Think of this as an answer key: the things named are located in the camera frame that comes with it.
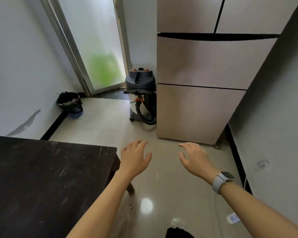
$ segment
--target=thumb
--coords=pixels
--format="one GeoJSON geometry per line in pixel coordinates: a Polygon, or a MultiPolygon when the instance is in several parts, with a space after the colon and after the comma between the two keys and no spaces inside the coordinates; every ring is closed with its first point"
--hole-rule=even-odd
{"type": "Polygon", "coordinates": [[[189,167],[189,160],[185,157],[185,155],[182,152],[179,152],[180,161],[183,164],[184,168],[187,169],[189,167]]]}
{"type": "Polygon", "coordinates": [[[150,161],[151,161],[152,153],[148,153],[146,158],[144,159],[146,166],[148,167],[150,161]]]}

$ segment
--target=wall stain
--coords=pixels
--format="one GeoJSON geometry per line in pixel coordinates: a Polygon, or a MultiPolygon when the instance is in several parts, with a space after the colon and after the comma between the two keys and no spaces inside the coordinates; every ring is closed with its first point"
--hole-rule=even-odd
{"type": "Polygon", "coordinates": [[[18,135],[22,132],[24,132],[28,127],[30,127],[33,124],[33,121],[35,119],[35,117],[38,115],[38,113],[41,112],[41,110],[37,110],[34,114],[32,114],[28,120],[26,120],[23,124],[21,124],[18,128],[16,128],[15,130],[13,130],[12,132],[8,133],[6,135],[6,137],[11,137],[11,136],[15,136],[18,135]]]}

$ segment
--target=black trash bag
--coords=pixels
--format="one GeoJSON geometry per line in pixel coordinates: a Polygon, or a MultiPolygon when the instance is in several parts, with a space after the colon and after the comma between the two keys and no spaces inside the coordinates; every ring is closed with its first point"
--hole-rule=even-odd
{"type": "Polygon", "coordinates": [[[77,93],[61,93],[56,103],[70,115],[77,115],[83,112],[82,101],[77,93]]]}

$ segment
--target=watch face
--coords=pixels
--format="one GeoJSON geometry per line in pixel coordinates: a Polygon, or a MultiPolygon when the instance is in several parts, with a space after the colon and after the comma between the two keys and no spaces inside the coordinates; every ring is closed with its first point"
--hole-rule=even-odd
{"type": "Polygon", "coordinates": [[[223,175],[225,175],[229,179],[234,179],[235,177],[231,175],[229,172],[221,172],[223,175]]]}

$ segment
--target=vacuum cleaner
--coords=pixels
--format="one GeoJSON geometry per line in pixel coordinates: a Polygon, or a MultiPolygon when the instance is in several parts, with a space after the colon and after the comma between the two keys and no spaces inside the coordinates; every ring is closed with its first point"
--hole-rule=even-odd
{"type": "Polygon", "coordinates": [[[139,68],[129,71],[126,77],[125,94],[130,100],[130,121],[143,121],[149,125],[157,123],[156,80],[152,71],[139,68]]]}

